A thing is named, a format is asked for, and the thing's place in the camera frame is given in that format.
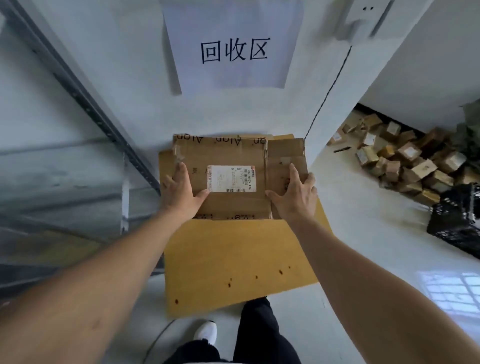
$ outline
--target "person's left arm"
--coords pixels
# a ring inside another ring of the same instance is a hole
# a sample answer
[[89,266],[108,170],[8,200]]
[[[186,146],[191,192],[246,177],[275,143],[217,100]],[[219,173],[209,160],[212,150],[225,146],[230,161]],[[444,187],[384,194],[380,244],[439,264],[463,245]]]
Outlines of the person's left arm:
[[163,208],[139,229],[0,310],[2,363],[87,364],[101,358],[170,236],[208,196],[206,190],[193,196],[183,163],[165,185]]

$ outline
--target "black crate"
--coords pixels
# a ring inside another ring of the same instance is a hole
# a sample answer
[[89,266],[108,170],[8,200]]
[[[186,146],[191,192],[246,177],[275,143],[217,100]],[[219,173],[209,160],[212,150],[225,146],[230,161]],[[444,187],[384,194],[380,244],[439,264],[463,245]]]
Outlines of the black crate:
[[461,184],[440,195],[427,232],[480,259],[480,186]]

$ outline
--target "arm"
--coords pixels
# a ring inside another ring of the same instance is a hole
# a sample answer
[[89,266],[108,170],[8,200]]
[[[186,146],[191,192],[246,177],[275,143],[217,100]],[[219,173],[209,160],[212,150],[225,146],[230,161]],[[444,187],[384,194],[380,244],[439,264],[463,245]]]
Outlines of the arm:
[[2,363],[96,363],[133,308],[170,236],[193,218],[186,167],[167,178],[166,203],[142,227],[64,270],[0,312]]
[[369,364],[480,362],[480,348],[440,308],[363,257],[313,218],[315,178],[290,165],[283,197],[267,196],[287,221],[345,331]]

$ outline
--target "forearm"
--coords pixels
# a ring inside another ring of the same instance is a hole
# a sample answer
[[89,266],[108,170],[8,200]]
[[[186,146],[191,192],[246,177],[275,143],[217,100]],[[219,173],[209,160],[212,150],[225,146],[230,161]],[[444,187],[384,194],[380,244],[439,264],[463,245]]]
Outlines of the forearm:
[[2,313],[0,357],[9,364],[95,362],[179,226],[174,214],[159,214],[21,296]]
[[478,346],[419,291],[355,252],[313,218],[296,218],[289,225],[366,362],[478,362]]

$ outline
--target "hand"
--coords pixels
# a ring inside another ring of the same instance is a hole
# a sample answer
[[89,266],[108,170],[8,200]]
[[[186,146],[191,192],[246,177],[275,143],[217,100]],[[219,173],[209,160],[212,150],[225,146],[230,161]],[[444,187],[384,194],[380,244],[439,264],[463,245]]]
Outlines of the hand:
[[265,194],[273,202],[280,217],[287,222],[295,217],[312,217],[317,205],[317,188],[315,176],[308,174],[305,183],[300,181],[299,173],[295,166],[290,163],[290,183],[287,192],[283,196],[274,191],[265,191]]
[[181,223],[196,215],[209,194],[208,190],[203,190],[193,196],[187,166],[183,162],[177,164],[173,178],[166,176],[163,185],[166,189],[163,210],[177,215]]

